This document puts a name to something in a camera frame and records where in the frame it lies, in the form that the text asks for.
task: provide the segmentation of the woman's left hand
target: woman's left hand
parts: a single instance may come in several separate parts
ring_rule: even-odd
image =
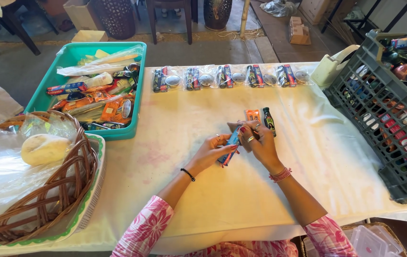
[[[227,144],[231,134],[219,134],[207,138],[191,161],[184,167],[193,176],[212,166],[219,157],[233,152],[237,149],[234,144]]]

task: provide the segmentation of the plastic basket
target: plastic basket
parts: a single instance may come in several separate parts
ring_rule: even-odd
[[[378,42],[403,34],[372,30],[366,36],[324,93],[359,129],[385,165],[378,174],[391,198],[407,203],[407,87],[381,62],[383,46]]]
[[[138,113],[140,111],[140,101],[142,98],[143,73],[146,57],[146,44],[143,42],[96,42],[96,43],[70,43],[62,47],[61,52],[54,59],[54,62],[49,67],[37,90],[32,96],[31,101],[25,108],[24,112],[46,111],[51,105],[52,98],[46,94],[46,88],[54,85],[63,85],[66,83],[66,77],[56,73],[57,67],[76,66],[81,58],[85,55],[94,55],[98,49],[101,49],[108,54],[114,54],[123,49],[133,47],[135,45],[143,46],[143,54],[141,58],[140,73],[138,75],[137,94],[133,105],[132,121],[129,126],[119,129],[92,130],[88,131],[91,134],[96,134],[103,137],[106,141],[129,139],[135,136],[138,124]]]

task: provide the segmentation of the gray plastic crate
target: gray plastic crate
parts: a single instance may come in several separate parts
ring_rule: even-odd
[[[346,67],[324,91],[385,165],[378,174],[398,203],[407,203],[407,87],[381,62],[383,45],[379,40],[403,35],[380,30],[367,33]]]

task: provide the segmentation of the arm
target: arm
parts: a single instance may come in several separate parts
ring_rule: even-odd
[[[259,134],[259,140],[253,139],[249,142],[255,157],[271,176],[285,172],[285,166],[276,153],[273,133],[262,124],[258,126],[260,124],[258,121],[243,123],[240,129],[241,142],[248,143],[247,140],[253,135],[252,130],[256,131]],[[292,213],[310,237],[320,256],[357,256],[340,226],[293,176],[289,175],[277,184],[286,196]]]
[[[200,149],[184,166],[194,178],[210,167],[222,155],[233,152],[235,145],[225,145],[230,134],[221,134],[208,138]],[[112,257],[145,257],[169,224],[173,209],[191,183],[191,177],[185,172],[179,172],[157,196],[153,196],[137,217],[127,228],[112,252]]]

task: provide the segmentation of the bread roll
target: bread roll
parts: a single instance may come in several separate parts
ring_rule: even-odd
[[[29,165],[37,166],[62,160],[72,142],[66,138],[49,134],[37,134],[24,141],[21,158]]]

